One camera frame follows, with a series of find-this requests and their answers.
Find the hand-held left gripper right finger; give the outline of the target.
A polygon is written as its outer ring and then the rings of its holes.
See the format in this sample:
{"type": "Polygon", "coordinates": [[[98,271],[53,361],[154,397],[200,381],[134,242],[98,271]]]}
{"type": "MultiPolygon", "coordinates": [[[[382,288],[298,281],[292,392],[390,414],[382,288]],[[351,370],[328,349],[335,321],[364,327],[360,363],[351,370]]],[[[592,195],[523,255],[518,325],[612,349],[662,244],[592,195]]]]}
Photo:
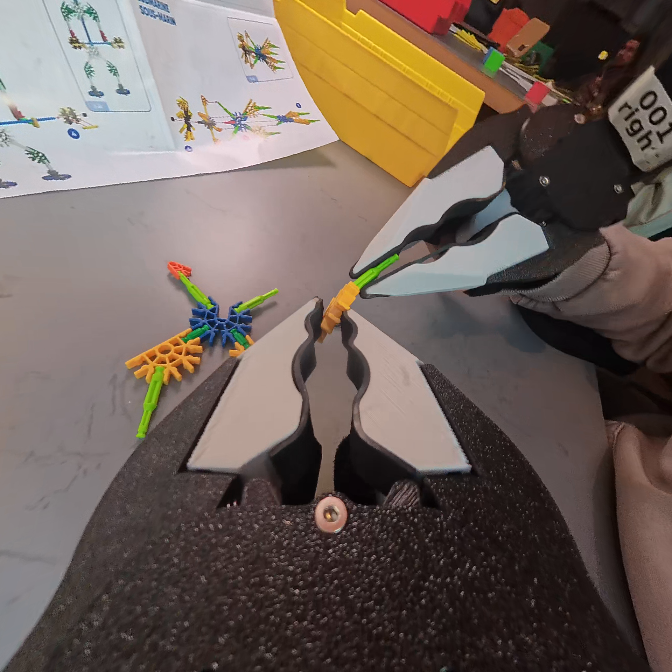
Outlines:
{"type": "Polygon", "coordinates": [[[349,434],[335,454],[335,490],[384,500],[395,483],[471,472],[425,365],[356,312],[341,321],[347,376],[356,389],[349,434]]]}

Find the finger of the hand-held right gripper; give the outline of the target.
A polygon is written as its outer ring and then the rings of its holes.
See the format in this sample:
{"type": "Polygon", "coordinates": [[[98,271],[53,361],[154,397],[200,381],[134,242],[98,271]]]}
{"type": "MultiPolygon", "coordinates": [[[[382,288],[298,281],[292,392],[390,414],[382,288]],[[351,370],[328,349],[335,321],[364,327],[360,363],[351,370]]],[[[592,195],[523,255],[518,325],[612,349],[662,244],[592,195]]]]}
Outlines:
{"type": "Polygon", "coordinates": [[[483,287],[494,274],[547,252],[544,229],[520,214],[486,227],[476,242],[449,246],[437,259],[427,257],[379,277],[364,298],[416,296],[483,287]]]}
{"type": "Polygon", "coordinates": [[[489,206],[505,186],[505,164],[485,147],[433,178],[424,178],[365,248],[350,270],[359,278],[408,245],[429,241],[448,221],[464,221],[489,206]]]}

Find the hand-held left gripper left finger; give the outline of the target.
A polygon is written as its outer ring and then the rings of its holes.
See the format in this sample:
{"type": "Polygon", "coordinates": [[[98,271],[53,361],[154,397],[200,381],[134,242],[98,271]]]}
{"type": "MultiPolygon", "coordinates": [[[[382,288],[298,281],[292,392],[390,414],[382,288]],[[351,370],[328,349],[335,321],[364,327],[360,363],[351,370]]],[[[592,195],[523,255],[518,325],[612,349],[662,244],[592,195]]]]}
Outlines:
{"type": "Polygon", "coordinates": [[[186,468],[270,484],[284,505],[313,500],[322,447],[310,416],[307,380],[323,300],[311,298],[238,357],[186,468]]]}

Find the large blue connector fan assembly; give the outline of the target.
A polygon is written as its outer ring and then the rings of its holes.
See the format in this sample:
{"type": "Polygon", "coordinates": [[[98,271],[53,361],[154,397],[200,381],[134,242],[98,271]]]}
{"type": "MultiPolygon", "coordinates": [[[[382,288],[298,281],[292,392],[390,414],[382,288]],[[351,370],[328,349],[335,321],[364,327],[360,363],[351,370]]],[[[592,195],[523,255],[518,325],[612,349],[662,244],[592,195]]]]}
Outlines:
{"type": "Polygon", "coordinates": [[[200,365],[204,347],[220,344],[238,357],[253,344],[251,337],[253,311],[274,298],[274,288],[248,300],[239,301],[225,311],[214,298],[205,294],[192,280],[192,269],[176,261],[168,261],[167,270],[179,281],[195,302],[189,317],[189,327],[169,339],[130,358],[126,368],[135,378],[147,383],[142,402],[142,415],[136,431],[137,439],[145,439],[158,406],[162,390],[173,380],[180,382],[183,372],[194,373],[200,365]]]}

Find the yellow fan connector green rod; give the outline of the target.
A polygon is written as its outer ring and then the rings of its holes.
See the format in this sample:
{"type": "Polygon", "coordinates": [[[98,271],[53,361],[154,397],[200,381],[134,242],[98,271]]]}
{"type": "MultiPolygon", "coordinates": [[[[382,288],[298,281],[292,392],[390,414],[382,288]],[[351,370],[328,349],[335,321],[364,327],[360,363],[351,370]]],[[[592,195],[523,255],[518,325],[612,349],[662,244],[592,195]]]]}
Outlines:
{"type": "Polygon", "coordinates": [[[360,291],[369,283],[377,279],[382,271],[391,266],[391,264],[398,259],[399,254],[394,254],[363,273],[354,281],[351,280],[342,287],[324,309],[321,322],[321,334],[318,338],[319,343],[322,343],[324,339],[332,333],[333,329],[340,324],[342,315],[350,310],[354,300],[359,296],[360,291]]]}

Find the grey desk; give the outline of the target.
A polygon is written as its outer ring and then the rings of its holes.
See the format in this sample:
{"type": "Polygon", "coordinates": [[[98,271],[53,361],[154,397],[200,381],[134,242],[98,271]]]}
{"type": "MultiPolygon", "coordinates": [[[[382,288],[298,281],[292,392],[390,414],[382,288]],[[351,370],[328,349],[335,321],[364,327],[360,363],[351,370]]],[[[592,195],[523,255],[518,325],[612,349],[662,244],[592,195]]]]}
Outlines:
{"type": "MultiPolygon", "coordinates": [[[[145,383],[125,362],[188,323],[191,300],[167,262],[189,265],[223,307],[278,288],[253,320],[261,337],[314,296],[329,301],[408,193],[334,142],[229,173],[1,200],[1,667],[136,446],[145,383]]],[[[643,652],[593,366],[539,340],[504,297],[359,298],[353,308],[524,453],[643,652]]]]}

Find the yellow storage bin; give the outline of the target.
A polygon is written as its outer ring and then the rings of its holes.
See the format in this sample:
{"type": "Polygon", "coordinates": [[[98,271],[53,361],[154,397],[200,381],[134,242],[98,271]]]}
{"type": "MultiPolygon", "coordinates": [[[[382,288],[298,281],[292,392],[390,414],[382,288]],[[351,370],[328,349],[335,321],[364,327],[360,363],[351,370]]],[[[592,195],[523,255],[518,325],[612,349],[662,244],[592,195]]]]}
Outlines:
{"type": "Polygon", "coordinates": [[[476,122],[485,93],[345,1],[274,1],[290,55],[340,140],[408,187],[476,122]]]}

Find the dark green box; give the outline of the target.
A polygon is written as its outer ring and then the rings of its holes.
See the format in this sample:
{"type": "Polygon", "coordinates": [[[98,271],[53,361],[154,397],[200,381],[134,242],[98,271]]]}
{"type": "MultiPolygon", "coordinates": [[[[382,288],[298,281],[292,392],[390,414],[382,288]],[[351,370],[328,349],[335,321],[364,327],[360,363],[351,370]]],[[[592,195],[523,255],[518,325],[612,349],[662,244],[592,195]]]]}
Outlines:
{"type": "Polygon", "coordinates": [[[551,61],[555,48],[542,41],[536,42],[532,48],[525,54],[522,63],[532,69],[532,74],[536,77],[545,77],[544,69],[551,61]]]}

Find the small cardboard box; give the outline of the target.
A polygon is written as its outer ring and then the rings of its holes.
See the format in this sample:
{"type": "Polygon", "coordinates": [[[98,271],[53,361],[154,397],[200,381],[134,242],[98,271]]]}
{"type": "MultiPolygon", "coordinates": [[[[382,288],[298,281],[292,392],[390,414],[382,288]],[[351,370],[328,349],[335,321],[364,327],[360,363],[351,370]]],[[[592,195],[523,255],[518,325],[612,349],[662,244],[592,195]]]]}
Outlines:
{"type": "Polygon", "coordinates": [[[530,19],[507,42],[507,53],[513,58],[521,58],[550,30],[550,26],[538,18],[530,19]]]}

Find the wooden background table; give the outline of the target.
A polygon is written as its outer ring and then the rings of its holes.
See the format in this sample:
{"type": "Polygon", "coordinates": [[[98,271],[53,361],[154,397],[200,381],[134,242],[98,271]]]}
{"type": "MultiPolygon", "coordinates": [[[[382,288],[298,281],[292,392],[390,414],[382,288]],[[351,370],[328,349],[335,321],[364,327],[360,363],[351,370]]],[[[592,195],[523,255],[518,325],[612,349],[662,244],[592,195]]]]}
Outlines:
{"type": "Polygon", "coordinates": [[[532,111],[542,108],[525,99],[526,90],[505,72],[493,76],[483,71],[483,56],[453,34],[428,34],[380,1],[347,1],[352,13],[366,12],[411,44],[439,61],[484,92],[484,105],[496,113],[509,113],[522,106],[532,111]]]}

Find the orange red object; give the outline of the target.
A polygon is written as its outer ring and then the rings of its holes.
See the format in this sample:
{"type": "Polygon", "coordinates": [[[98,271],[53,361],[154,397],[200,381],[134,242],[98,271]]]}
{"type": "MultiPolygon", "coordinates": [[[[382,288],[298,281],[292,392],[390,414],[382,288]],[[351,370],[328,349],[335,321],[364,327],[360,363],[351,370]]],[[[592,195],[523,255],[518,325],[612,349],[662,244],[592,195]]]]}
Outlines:
{"type": "Polygon", "coordinates": [[[506,51],[507,44],[520,32],[521,29],[530,21],[527,13],[518,8],[503,8],[499,17],[495,20],[488,38],[497,43],[500,51],[506,51]]]}

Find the stack of red bins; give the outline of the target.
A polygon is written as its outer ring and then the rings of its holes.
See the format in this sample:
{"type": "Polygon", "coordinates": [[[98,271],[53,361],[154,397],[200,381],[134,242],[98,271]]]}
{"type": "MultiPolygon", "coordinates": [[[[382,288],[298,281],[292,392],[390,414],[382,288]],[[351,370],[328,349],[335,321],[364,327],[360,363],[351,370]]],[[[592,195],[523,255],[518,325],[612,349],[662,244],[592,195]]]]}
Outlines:
{"type": "Polygon", "coordinates": [[[382,1],[429,34],[445,36],[455,23],[462,23],[472,1],[382,1]]]}

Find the toy instruction sheet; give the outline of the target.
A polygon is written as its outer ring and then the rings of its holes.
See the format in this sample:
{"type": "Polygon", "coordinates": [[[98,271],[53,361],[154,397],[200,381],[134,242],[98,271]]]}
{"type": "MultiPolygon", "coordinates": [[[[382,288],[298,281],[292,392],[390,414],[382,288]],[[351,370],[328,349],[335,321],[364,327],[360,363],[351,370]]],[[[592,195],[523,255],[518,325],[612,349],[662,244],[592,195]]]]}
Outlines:
{"type": "Polygon", "coordinates": [[[1,198],[228,172],[337,135],[272,1],[2,1],[1,198]]]}

